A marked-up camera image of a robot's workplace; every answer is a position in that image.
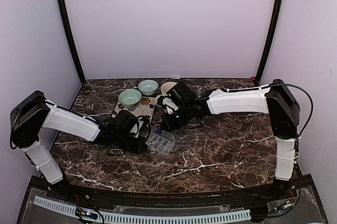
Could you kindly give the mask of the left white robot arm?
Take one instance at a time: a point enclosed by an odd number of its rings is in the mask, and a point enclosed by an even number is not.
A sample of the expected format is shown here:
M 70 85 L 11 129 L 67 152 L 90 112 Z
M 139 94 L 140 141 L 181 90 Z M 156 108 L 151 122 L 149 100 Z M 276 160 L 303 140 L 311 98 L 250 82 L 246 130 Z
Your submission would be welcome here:
M 96 145 L 116 146 L 140 154 L 147 151 L 151 133 L 149 116 L 134 116 L 121 110 L 115 117 L 103 121 L 74 113 L 46 99 L 37 90 L 17 105 L 10 114 L 10 147 L 19 148 L 45 179 L 54 185 L 53 191 L 63 201 L 74 197 L 61 167 L 44 147 L 39 132 L 42 128 L 67 133 Z

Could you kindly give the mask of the clear plastic pill organizer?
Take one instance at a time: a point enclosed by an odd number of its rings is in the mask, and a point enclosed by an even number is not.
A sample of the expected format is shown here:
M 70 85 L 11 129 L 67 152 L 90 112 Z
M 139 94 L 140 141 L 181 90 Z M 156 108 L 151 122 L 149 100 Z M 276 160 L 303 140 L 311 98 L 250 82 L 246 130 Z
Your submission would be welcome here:
M 146 144 L 149 149 L 159 154 L 168 155 L 174 147 L 175 135 L 155 126 L 151 126 L 151 132 Z

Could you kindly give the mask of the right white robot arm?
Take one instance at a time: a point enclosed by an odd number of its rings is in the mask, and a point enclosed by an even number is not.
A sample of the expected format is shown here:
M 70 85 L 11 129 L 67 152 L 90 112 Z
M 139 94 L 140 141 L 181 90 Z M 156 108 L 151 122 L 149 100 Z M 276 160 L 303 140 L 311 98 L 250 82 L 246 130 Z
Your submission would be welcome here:
M 300 105 L 285 83 L 275 79 L 269 85 L 241 89 L 212 89 L 196 94 L 184 82 L 175 84 L 156 104 L 163 109 L 162 127 L 173 131 L 192 119 L 224 113 L 263 113 L 270 117 L 276 139 L 276 183 L 269 196 L 281 199 L 289 191 L 295 165 L 296 141 L 299 137 Z

